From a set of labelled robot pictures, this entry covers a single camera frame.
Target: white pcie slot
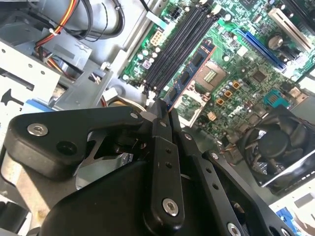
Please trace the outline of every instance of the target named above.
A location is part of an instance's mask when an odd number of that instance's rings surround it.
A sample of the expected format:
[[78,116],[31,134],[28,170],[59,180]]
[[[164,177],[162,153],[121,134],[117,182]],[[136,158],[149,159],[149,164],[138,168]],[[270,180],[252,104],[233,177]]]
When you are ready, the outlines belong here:
[[283,29],[290,38],[303,49],[304,52],[310,52],[313,49],[311,42],[301,33],[301,31],[287,18],[286,15],[279,9],[273,8],[268,15],[277,25]]

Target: black fan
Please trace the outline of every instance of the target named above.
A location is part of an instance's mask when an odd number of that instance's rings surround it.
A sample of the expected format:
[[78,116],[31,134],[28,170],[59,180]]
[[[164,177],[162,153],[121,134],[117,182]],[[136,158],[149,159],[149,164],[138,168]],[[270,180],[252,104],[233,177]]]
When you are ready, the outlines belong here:
[[[313,151],[314,134],[312,125],[280,106],[244,135],[239,148],[257,183],[262,185]],[[286,189],[314,171],[314,165],[307,161],[267,187],[274,193]]]

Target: green circuit board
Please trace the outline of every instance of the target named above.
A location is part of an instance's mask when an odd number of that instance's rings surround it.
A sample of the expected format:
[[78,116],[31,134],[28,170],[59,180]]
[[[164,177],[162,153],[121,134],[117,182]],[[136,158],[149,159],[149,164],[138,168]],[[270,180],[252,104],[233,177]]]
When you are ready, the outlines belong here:
[[[209,101],[203,105],[193,125],[215,138],[222,139],[228,136],[229,141],[233,143],[246,129],[256,125],[264,114],[274,107],[273,104],[267,102],[266,96],[270,92],[280,95],[279,100],[282,101],[282,105],[292,107],[297,104],[297,96],[288,96],[283,92],[284,82],[286,85],[296,86],[295,81],[315,64],[313,48],[311,51],[304,52],[296,61],[292,61],[285,72],[280,72],[261,52],[253,48],[243,36],[235,31],[241,29],[250,32],[266,47],[274,35],[281,35],[286,46],[297,48],[295,42],[268,16],[268,12],[277,7],[280,2],[275,1],[272,5],[268,2],[265,0],[215,0],[213,3],[213,6],[219,4],[226,13],[229,13],[231,20],[221,17],[204,35],[204,39],[210,39],[216,49],[209,61],[207,73],[199,74],[199,78],[192,84],[192,90],[200,96],[210,94]],[[187,14],[185,7],[195,4],[190,0],[169,1],[160,16],[169,23],[169,29],[163,32],[162,40],[156,46],[152,45],[151,40],[158,26],[152,27],[122,73],[121,77],[124,80],[135,87],[141,86],[148,71],[143,66],[143,60],[152,59],[152,54],[157,47],[161,51],[166,47],[176,32],[177,25]],[[315,3],[311,0],[302,0],[300,4],[304,9],[315,9]],[[182,9],[182,13],[176,20],[172,20],[170,15],[175,7]],[[290,20],[315,46],[315,37],[299,24],[298,17],[293,16]],[[163,98],[173,87],[198,47],[192,51],[158,97]],[[279,58],[282,54],[280,50],[274,50],[272,53]],[[218,75],[222,78],[215,87],[204,83]],[[179,116],[184,120],[190,120],[198,109],[198,104],[195,99],[183,95],[181,104],[176,106]]]

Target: motherboard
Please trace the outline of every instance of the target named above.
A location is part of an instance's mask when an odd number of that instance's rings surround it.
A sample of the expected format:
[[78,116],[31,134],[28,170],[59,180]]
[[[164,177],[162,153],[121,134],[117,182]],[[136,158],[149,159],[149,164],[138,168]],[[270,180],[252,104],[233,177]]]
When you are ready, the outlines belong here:
[[312,0],[170,0],[160,19],[167,27],[152,26],[121,79],[183,125],[228,146],[307,98],[296,81],[315,65]]

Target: screw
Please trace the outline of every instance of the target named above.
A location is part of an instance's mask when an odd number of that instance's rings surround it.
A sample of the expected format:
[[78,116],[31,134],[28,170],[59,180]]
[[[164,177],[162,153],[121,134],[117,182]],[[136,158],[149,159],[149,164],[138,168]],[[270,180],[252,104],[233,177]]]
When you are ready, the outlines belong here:
[[227,229],[232,236],[242,236],[240,230],[232,223],[227,224]]
[[133,117],[133,118],[135,118],[135,119],[138,119],[137,114],[135,114],[135,113],[130,113],[130,115],[131,115],[131,117]]
[[147,146],[146,143],[141,144],[140,149],[144,149]]
[[161,121],[160,124],[164,127],[167,127],[167,125],[163,121]]
[[165,212],[171,216],[177,216],[178,215],[178,206],[176,202],[174,202],[172,199],[166,198],[163,200],[163,208]]
[[212,156],[214,159],[216,159],[216,160],[219,159],[218,155],[216,155],[215,153],[211,153],[211,156]]
[[188,140],[192,140],[192,137],[191,137],[189,134],[185,134],[185,137],[186,137]]
[[28,132],[34,136],[43,137],[48,134],[48,129],[43,124],[30,124],[28,126]]
[[285,236],[290,236],[290,234],[288,233],[288,231],[286,231],[285,229],[281,228],[281,231],[282,231],[282,233],[283,233]]

